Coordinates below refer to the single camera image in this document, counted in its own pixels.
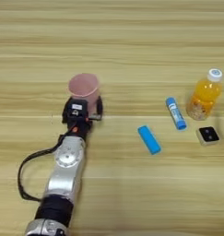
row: black object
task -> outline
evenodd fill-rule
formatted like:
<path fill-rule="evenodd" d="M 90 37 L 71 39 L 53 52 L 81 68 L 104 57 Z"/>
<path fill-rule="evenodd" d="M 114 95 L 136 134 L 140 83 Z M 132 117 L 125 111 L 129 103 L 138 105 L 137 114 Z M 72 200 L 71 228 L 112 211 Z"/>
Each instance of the black object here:
<path fill-rule="evenodd" d="M 69 226 L 73 210 L 72 203 L 60 195 L 49 195 L 42 199 L 35 219 L 47 218 Z"/>
<path fill-rule="evenodd" d="M 206 145 L 214 144 L 219 141 L 217 132 L 211 126 L 200 128 L 199 135 L 200 135 L 199 138 L 201 138 L 200 141 L 202 141 L 203 144 Z"/>

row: cup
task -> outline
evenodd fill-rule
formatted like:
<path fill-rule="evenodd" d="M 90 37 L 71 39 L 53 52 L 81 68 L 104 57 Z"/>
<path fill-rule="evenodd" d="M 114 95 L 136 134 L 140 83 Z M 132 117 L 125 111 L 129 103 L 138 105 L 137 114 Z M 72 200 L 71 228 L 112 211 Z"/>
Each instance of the cup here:
<path fill-rule="evenodd" d="M 96 112 L 97 100 L 100 95 L 99 80 L 93 74 L 78 74 L 73 77 L 68 84 L 72 92 L 72 98 L 86 100 L 88 102 L 88 114 Z"/>

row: black wire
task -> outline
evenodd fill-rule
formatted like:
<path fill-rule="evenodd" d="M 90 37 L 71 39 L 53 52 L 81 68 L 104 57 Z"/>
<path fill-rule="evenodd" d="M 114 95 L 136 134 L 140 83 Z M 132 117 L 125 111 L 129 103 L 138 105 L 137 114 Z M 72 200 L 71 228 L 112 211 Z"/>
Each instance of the black wire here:
<path fill-rule="evenodd" d="M 24 187 L 23 187 L 23 185 L 22 185 L 22 183 L 21 183 L 21 173 L 22 173 L 22 169 L 23 169 L 24 165 L 25 165 L 28 161 L 30 161 L 30 160 L 32 160 L 32 159 L 36 159 L 36 158 L 38 158 L 38 157 L 41 157 L 41 156 L 44 156 L 44 155 L 51 154 L 51 153 L 55 152 L 55 150 L 58 149 L 58 148 L 62 145 L 62 143 L 63 143 L 65 137 L 68 136 L 68 134 L 71 133 L 71 130 L 73 129 L 74 126 L 75 126 L 75 125 L 73 125 L 66 133 L 64 133 L 64 134 L 61 136 L 61 138 L 58 140 L 57 144 L 56 144 L 54 147 L 47 148 L 47 149 L 45 149 L 45 150 L 41 150 L 41 151 L 37 151 L 37 152 L 35 152 L 35 153 L 32 153 L 32 154 L 30 154 L 29 156 L 27 156 L 27 157 L 22 161 L 22 163 L 20 164 L 19 169 L 18 169 L 18 191 L 19 191 L 20 196 L 21 196 L 23 199 L 25 199 L 25 200 L 30 200 L 30 201 L 37 201 L 37 202 L 40 202 L 40 201 L 41 201 L 40 198 L 35 197 L 35 196 L 32 196 L 32 195 L 29 195 L 29 194 L 25 191 L 25 189 L 24 189 Z"/>

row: plastic bottle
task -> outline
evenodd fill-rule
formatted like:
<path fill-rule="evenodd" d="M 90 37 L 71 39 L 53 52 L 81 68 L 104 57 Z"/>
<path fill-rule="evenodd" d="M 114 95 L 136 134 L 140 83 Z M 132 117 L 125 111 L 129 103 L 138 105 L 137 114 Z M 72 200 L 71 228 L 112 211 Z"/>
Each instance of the plastic bottle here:
<path fill-rule="evenodd" d="M 222 72 L 210 69 L 206 78 L 200 80 L 195 87 L 194 95 L 187 105 L 189 116 L 197 121 L 205 120 L 221 93 Z"/>

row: bottle cap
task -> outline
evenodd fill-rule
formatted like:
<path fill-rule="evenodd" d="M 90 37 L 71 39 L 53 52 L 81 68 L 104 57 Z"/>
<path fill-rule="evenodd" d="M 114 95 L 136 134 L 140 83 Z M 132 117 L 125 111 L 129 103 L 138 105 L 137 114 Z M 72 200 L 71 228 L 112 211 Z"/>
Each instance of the bottle cap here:
<path fill-rule="evenodd" d="M 219 82 L 223 77 L 223 74 L 218 69 L 210 69 L 207 78 L 212 82 Z"/>

